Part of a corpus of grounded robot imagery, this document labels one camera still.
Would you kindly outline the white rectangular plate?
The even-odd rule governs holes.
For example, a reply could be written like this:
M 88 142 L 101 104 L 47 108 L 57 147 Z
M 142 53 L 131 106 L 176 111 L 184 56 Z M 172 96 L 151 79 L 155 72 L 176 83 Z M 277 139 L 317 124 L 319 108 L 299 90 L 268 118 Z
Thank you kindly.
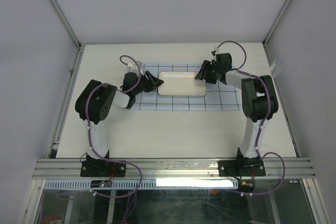
M 158 93 L 170 97 L 198 97 L 206 94 L 205 80 L 196 80 L 195 71 L 162 71 L 159 79 L 164 83 Z

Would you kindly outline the blue checkered cloth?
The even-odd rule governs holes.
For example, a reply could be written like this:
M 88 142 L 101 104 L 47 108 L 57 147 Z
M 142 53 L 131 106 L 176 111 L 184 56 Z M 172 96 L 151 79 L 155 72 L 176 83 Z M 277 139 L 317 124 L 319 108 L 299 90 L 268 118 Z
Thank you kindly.
M 158 77 L 165 71 L 199 72 L 200 63 L 144 62 L 141 70 L 148 70 Z M 206 93 L 201 96 L 174 97 L 160 95 L 156 90 L 142 92 L 136 96 L 133 111 L 239 111 L 240 93 L 237 88 L 221 82 L 206 84 Z

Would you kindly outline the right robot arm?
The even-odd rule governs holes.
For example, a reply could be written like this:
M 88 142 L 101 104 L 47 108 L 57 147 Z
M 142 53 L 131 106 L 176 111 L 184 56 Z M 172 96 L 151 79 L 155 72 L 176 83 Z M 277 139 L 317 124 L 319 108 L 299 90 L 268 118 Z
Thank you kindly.
M 235 171 L 247 175 L 261 160 L 260 145 L 266 126 L 278 112 L 279 104 L 272 77 L 257 76 L 232 67 L 229 53 L 217 54 L 215 60 L 203 61 L 196 80 L 221 82 L 241 91 L 241 106 L 247 118 L 243 142 L 237 150 Z

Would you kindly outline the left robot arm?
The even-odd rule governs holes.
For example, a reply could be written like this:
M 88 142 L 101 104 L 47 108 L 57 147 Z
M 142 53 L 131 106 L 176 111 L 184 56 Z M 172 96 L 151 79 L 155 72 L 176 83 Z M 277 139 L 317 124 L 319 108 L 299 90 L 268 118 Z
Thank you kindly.
M 99 176 L 110 170 L 104 120 L 111 107 L 131 109 L 136 96 L 142 92 L 149 93 L 158 89 L 164 81 L 152 75 L 148 70 L 144 73 L 128 72 L 124 75 L 120 88 L 97 80 L 90 80 L 75 103 L 75 111 L 79 114 L 88 131 L 88 155 L 95 160 L 91 169 Z

